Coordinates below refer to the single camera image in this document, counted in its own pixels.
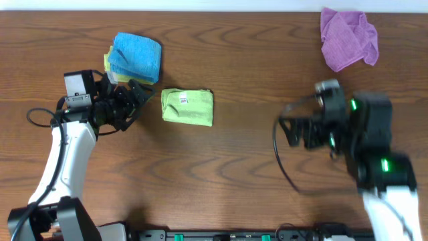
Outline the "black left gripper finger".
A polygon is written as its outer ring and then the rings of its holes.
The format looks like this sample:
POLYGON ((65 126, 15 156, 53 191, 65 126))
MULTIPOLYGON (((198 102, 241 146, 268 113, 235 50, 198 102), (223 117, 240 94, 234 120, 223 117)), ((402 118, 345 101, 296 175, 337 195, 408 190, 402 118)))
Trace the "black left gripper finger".
POLYGON ((115 118, 115 129, 117 131, 126 131, 140 116, 140 109, 134 109, 130 116, 126 113, 117 116, 115 118))
POLYGON ((148 102, 155 94, 156 90, 151 86, 141 84, 136 80, 130 80, 128 82, 131 93, 134 95, 135 100, 139 104, 148 102))

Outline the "light green microfiber cloth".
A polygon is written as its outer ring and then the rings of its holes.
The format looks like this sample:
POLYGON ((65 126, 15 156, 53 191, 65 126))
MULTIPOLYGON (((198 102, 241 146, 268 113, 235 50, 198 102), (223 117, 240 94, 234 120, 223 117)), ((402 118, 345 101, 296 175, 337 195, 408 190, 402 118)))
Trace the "light green microfiber cloth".
POLYGON ((161 92, 162 118, 172 123, 211 127, 213 101, 210 90, 164 89, 161 92))

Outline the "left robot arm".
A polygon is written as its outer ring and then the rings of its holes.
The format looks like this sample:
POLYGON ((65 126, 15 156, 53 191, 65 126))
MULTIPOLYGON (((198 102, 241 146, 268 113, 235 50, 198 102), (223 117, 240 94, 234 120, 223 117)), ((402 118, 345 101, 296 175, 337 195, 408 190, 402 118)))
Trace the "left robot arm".
POLYGON ((113 84, 96 71, 64 75, 67 94, 50 112, 52 145, 41 181, 24 208, 11 210, 7 225, 12 240, 43 240, 51 227, 56 240, 129 240, 121 222, 96 226, 81 202, 89 157, 102 136, 100 127, 125 131, 140 117, 155 90, 136 80, 113 84))

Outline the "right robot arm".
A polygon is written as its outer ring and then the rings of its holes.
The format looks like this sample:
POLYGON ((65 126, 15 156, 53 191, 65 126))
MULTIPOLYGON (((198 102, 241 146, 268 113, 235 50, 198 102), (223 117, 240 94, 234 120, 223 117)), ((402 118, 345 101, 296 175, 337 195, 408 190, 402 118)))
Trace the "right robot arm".
POLYGON ((328 145, 343 155, 356 183, 375 240, 422 240, 417 181, 408 155, 391 149, 393 106, 380 92, 354 92, 349 101, 317 94, 323 111, 311 117, 279 116, 290 146, 328 145))

